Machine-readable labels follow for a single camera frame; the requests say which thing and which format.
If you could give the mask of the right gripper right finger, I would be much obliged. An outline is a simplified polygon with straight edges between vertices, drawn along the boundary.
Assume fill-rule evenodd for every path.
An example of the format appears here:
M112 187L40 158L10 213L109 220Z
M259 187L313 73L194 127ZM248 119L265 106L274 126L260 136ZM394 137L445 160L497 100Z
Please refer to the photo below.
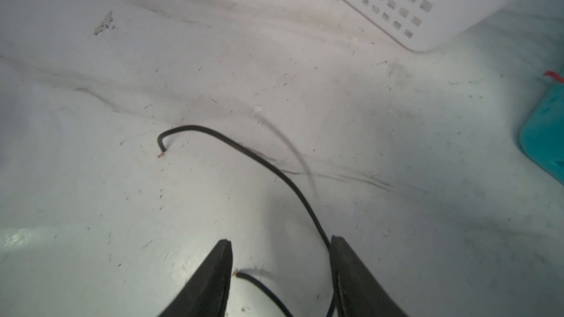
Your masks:
M339 316L407 316L341 236L331 238L330 268Z

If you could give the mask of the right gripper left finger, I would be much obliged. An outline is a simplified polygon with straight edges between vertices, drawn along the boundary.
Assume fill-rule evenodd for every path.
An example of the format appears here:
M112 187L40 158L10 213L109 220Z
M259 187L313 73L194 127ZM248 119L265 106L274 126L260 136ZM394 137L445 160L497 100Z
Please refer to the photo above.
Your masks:
M216 243L161 317L224 317L229 299L233 252L231 242Z

